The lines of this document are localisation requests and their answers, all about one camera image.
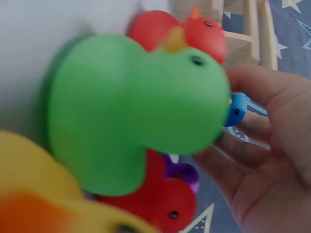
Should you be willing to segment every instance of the duck eye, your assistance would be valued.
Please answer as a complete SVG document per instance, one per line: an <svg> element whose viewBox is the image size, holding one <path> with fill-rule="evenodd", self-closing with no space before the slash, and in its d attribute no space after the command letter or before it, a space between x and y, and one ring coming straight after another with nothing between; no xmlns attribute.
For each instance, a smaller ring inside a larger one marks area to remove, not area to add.
<svg viewBox="0 0 311 233"><path fill-rule="evenodd" d="M204 60L201 57L191 56L190 59L192 63L194 63L196 66L199 66L199 67L204 66Z"/></svg>
<svg viewBox="0 0 311 233"><path fill-rule="evenodd" d="M118 225L115 228L114 233L138 233L133 227L126 226L126 225Z"/></svg>
<svg viewBox="0 0 311 233"><path fill-rule="evenodd" d="M171 219L178 219L179 213L177 211L170 212L170 218Z"/></svg>

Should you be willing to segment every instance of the red rubber duck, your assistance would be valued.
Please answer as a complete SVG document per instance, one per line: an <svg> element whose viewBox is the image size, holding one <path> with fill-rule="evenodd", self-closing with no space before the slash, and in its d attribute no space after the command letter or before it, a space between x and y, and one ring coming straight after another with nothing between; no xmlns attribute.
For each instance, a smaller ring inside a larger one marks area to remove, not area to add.
<svg viewBox="0 0 311 233"><path fill-rule="evenodd" d="M166 233L183 230L196 211L196 196L183 181L164 178L166 164L161 155L147 151L147 175L135 193L122 197L98 196L98 201L131 212Z"/></svg>
<svg viewBox="0 0 311 233"><path fill-rule="evenodd" d="M152 51L168 33L176 35L178 49L180 46L194 47L220 64L225 62L228 45L224 30L213 20L202 17L198 7L193 8L185 22L179 22L163 11L147 11L134 20L129 37Z"/></svg>

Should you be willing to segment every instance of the orange beak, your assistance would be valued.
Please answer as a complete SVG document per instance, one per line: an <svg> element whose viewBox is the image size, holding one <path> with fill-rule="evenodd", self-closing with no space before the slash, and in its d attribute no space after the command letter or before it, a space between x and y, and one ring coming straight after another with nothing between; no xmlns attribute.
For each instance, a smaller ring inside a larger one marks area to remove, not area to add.
<svg viewBox="0 0 311 233"><path fill-rule="evenodd" d="M0 197L0 232L64 232L73 213L28 192L7 193Z"/></svg>
<svg viewBox="0 0 311 233"><path fill-rule="evenodd" d="M168 53L175 53L185 49L188 47L185 41L185 30L180 26L173 27L162 45Z"/></svg>

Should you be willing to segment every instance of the toy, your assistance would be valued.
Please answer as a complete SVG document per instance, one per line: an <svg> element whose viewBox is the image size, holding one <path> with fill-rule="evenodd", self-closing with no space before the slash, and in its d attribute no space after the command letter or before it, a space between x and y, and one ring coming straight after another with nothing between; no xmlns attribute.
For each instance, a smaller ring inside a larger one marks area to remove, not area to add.
<svg viewBox="0 0 311 233"><path fill-rule="evenodd" d="M231 100L226 127L240 124L247 111L247 97L245 94L233 94Z"/></svg>
<svg viewBox="0 0 311 233"><path fill-rule="evenodd" d="M183 182L186 182L190 186L191 190L194 193L197 193L200 188L200 180L197 170L190 164L173 163L167 154L162 154L162 156L167 166L165 176L169 178L177 178Z"/></svg>
<svg viewBox="0 0 311 233"><path fill-rule="evenodd" d="M224 12L244 17L242 33L224 32L229 48L223 64L225 69L238 63L258 64L260 61L262 66L277 70L275 30L269 0L205 0L195 3L205 17L220 25ZM176 18L180 21L187 19L193 4L189 0L173 1Z"/></svg>
<svg viewBox="0 0 311 233"><path fill-rule="evenodd" d="M83 199L75 178L45 150L18 134L0 131L0 193L13 187Z"/></svg>
<svg viewBox="0 0 311 233"><path fill-rule="evenodd" d="M130 194L143 182L146 148L190 154L221 131L230 95L225 72L197 49L171 46L168 36L147 53L128 37L99 35L60 65L48 101L49 142L87 191Z"/></svg>
<svg viewBox="0 0 311 233"><path fill-rule="evenodd" d="M0 132L0 166L1 233L157 232L127 212L83 200L72 175L20 135Z"/></svg>
<svg viewBox="0 0 311 233"><path fill-rule="evenodd" d="M152 51L175 27L180 28L174 32L180 44L199 49L220 64L225 61L228 47L223 29L213 20L202 17L197 7L193 8L185 22L178 22L166 12L145 12L134 19L129 37L147 51Z"/></svg>
<svg viewBox="0 0 311 233"><path fill-rule="evenodd" d="M143 185L123 197L99 196L100 202L127 210L162 232L177 232L191 223L196 211L196 196L189 185L165 178L166 163L153 150L147 153L147 175Z"/></svg>

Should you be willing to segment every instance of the wooden block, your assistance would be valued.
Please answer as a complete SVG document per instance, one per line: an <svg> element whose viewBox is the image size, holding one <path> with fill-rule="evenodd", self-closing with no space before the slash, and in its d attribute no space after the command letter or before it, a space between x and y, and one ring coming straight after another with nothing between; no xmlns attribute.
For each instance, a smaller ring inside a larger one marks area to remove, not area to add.
<svg viewBox="0 0 311 233"><path fill-rule="evenodd" d="M276 39L269 0L263 0L259 11L261 65L278 70Z"/></svg>
<svg viewBox="0 0 311 233"><path fill-rule="evenodd" d="M250 46L252 37L249 35L225 32L228 41L229 53L235 52L243 47Z"/></svg>
<svg viewBox="0 0 311 233"><path fill-rule="evenodd" d="M244 0L244 34L252 37L249 62L258 64L260 61L258 13L255 0Z"/></svg>
<svg viewBox="0 0 311 233"><path fill-rule="evenodd" d="M262 3L264 0L256 0L256 4L257 4L257 9L260 10L262 7Z"/></svg>
<svg viewBox="0 0 311 233"><path fill-rule="evenodd" d="M218 22L220 26L223 24L224 0L212 0L210 18Z"/></svg>
<svg viewBox="0 0 311 233"><path fill-rule="evenodd" d="M224 0L224 11L243 15L243 0Z"/></svg>
<svg viewBox="0 0 311 233"><path fill-rule="evenodd" d="M223 64L223 68L226 70L232 69L237 63L247 62L246 58L249 53L249 48L249 46L245 46L235 52L229 53L225 64Z"/></svg>

